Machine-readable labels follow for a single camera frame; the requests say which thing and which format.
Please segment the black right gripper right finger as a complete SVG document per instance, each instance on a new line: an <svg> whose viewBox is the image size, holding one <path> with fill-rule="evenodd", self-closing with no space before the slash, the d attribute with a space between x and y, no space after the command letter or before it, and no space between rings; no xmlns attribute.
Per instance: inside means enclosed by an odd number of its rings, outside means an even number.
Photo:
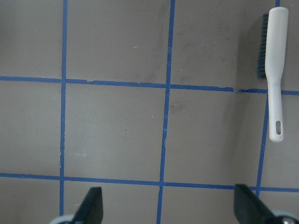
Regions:
<svg viewBox="0 0 299 224"><path fill-rule="evenodd" d="M235 185L234 215L240 224L269 224L275 219L270 209L245 184Z"/></svg>

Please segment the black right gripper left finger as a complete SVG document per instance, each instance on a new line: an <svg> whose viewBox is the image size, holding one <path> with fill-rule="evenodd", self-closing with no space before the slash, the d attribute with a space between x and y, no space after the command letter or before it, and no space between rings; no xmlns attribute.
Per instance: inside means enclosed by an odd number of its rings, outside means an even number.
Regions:
<svg viewBox="0 0 299 224"><path fill-rule="evenodd" d="M103 220L103 199L101 187L92 187L87 192L74 215L74 224L100 224Z"/></svg>

